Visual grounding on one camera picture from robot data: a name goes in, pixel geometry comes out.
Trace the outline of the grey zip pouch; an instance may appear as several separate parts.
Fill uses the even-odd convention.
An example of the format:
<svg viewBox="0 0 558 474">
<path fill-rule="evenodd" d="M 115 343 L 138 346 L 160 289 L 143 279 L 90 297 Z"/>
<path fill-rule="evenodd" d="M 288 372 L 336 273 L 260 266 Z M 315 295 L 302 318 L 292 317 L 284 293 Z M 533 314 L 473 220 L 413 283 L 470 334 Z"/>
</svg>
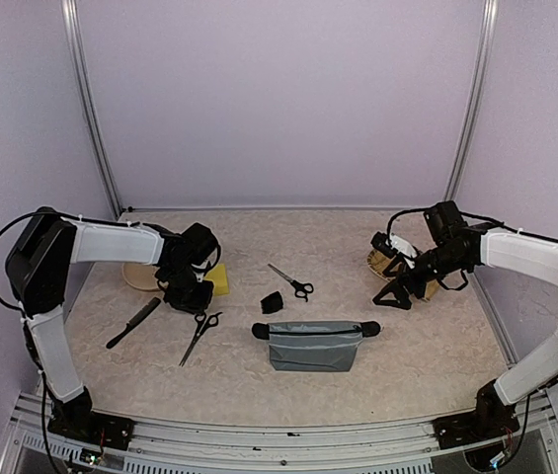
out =
<svg viewBox="0 0 558 474">
<path fill-rule="evenodd" d="M 376 337 L 376 321 L 255 323 L 253 336 L 266 341 L 276 371 L 349 372 L 363 339 Z"/>
</svg>

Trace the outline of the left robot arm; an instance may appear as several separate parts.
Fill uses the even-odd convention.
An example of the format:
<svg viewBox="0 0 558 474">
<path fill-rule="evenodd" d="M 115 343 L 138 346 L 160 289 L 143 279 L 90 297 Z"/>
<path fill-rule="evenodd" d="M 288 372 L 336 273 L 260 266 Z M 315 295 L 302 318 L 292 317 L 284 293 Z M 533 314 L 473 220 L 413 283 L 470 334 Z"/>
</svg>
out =
<svg viewBox="0 0 558 474">
<path fill-rule="evenodd" d="M 73 268 L 96 263 L 152 267 L 163 300 L 177 311 L 206 312 L 214 284 L 206 279 L 222 249 L 205 225 L 177 233 L 159 224 L 112 222 L 43 206 L 0 229 L 0 239 L 23 227 L 8 252 L 4 272 L 14 300 L 0 304 L 17 312 L 25 345 L 62 423 L 82 439 L 100 430 L 100 416 L 74 365 L 65 333 L 66 291 Z"/>
</svg>

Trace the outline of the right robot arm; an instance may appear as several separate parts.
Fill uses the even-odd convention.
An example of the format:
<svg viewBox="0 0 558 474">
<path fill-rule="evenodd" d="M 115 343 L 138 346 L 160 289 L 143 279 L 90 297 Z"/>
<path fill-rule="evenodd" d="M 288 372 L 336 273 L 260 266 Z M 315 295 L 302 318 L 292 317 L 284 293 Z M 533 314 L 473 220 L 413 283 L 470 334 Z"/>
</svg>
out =
<svg viewBox="0 0 558 474">
<path fill-rule="evenodd" d="M 506 331 L 518 361 L 479 391 L 483 403 L 469 414 L 468 430 L 487 438 L 525 396 L 558 380 L 558 238 L 513 228 L 493 217 L 465 212 L 452 200 L 419 209 L 433 247 L 421 251 L 394 233 L 393 214 L 371 239 L 388 258 L 388 283 L 374 296 L 377 306 L 408 310 L 430 283 L 453 288 L 446 277 L 479 274 L 483 297 Z"/>
</svg>

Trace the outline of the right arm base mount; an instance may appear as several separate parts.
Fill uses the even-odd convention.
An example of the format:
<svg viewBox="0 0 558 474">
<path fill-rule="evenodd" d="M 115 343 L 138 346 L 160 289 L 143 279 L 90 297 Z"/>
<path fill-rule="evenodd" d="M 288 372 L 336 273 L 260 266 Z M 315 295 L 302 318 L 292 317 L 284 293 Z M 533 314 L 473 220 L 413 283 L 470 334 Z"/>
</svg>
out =
<svg viewBox="0 0 558 474">
<path fill-rule="evenodd" d="M 497 438 L 520 428 L 515 406 L 503 403 L 493 382 L 478 390 L 473 410 L 436 418 L 432 426 L 440 449 Z"/>
</svg>

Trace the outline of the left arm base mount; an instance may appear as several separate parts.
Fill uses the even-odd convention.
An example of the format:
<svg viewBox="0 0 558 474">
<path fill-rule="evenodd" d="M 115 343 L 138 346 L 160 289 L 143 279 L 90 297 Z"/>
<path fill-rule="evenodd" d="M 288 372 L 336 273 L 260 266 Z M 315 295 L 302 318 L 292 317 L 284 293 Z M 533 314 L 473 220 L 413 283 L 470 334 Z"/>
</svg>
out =
<svg viewBox="0 0 558 474">
<path fill-rule="evenodd" d="M 102 448 L 128 450 L 134 420 L 94 411 L 87 388 L 68 402 L 54 396 L 51 400 L 51 418 L 47 426 L 51 433 Z"/>
</svg>

